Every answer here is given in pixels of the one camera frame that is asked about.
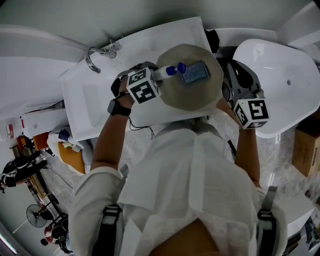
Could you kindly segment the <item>person's left hand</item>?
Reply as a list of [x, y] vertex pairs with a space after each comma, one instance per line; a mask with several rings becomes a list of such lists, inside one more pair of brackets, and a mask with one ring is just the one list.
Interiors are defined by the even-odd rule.
[[117, 101], [122, 107], [131, 109], [135, 101], [127, 90], [127, 82], [125, 80], [120, 83], [119, 92], [124, 93], [124, 95], [118, 98]]

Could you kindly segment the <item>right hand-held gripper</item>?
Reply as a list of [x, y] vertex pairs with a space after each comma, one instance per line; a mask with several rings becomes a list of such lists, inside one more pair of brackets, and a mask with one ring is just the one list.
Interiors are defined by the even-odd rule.
[[264, 91], [256, 73], [240, 61], [228, 62], [227, 72], [233, 89], [256, 90], [236, 99], [239, 94], [231, 91], [230, 103], [243, 130], [263, 127], [269, 121]]

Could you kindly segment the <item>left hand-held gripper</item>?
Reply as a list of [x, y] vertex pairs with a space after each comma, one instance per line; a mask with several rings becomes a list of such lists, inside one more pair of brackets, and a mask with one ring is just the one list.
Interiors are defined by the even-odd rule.
[[159, 87], [163, 83], [161, 75], [153, 76], [153, 71], [159, 67], [149, 61], [140, 65], [139, 70], [129, 69], [120, 73], [111, 85], [115, 97], [120, 94], [120, 83], [127, 77], [126, 89], [137, 104], [143, 104], [161, 95]]

